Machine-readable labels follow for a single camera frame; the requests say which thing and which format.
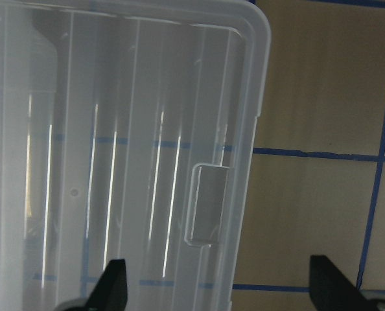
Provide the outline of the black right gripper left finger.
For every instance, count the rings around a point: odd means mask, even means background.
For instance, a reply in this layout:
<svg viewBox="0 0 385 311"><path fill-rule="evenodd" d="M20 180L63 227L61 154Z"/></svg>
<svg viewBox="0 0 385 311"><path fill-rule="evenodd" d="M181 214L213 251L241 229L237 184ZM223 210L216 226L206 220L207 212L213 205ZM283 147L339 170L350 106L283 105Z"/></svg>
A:
<svg viewBox="0 0 385 311"><path fill-rule="evenodd" d="M123 311L128 302L126 261L110 260L83 310Z"/></svg>

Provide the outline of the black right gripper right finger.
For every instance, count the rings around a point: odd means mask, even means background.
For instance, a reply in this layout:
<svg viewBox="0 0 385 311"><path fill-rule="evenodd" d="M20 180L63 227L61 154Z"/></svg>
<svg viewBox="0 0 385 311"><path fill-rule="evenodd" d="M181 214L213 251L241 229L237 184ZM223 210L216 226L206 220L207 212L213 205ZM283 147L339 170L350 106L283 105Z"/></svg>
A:
<svg viewBox="0 0 385 311"><path fill-rule="evenodd" d="M325 255L311 255L309 297L316 310L371 310L369 301Z"/></svg>

